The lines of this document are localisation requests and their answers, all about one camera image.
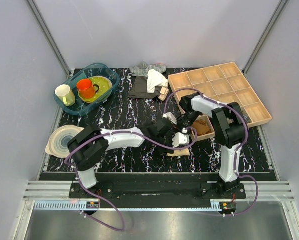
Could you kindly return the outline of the beige navy-trimmed underwear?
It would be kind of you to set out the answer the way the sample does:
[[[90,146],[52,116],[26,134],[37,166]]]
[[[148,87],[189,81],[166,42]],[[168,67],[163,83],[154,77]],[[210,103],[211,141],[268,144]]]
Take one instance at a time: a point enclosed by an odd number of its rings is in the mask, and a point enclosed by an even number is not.
[[[173,153],[168,153],[168,157],[183,157],[183,156],[190,156],[190,151],[188,148],[183,150],[175,150]]]

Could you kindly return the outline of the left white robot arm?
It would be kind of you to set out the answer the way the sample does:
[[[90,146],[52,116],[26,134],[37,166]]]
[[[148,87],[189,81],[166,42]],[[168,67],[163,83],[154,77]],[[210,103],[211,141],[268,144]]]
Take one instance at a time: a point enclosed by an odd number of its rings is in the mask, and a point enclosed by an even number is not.
[[[171,147],[174,130],[174,124],[166,118],[143,127],[122,130],[103,129],[96,124],[86,127],[67,143],[82,183],[80,192],[86,198],[92,198],[97,194],[94,166],[105,152],[120,148],[139,148],[144,145],[143,137]]]

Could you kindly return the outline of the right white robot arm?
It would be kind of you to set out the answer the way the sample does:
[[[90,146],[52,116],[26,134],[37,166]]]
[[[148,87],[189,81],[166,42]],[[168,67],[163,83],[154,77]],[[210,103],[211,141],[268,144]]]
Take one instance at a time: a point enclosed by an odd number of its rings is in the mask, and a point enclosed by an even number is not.
[[[191,127],[197,118],[210,118],[215,140],[221,145],[221,167],[215,191],[221,198],[234,194],[240,185],[239,158],[248,139],[248,127],[237,102],[225,104],[199,93],[183,96],[179,102],[184,114],[177,119],[177,127]]]

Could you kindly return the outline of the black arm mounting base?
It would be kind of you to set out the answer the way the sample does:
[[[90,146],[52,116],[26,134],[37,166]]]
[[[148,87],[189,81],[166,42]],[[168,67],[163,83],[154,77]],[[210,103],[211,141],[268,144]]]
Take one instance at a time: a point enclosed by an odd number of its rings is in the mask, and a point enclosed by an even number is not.
[[[211,200],[245,200],[240,183],[223,190],[216,173],[98,173],[91,193],[110,200],[118,208],[207,208]]]

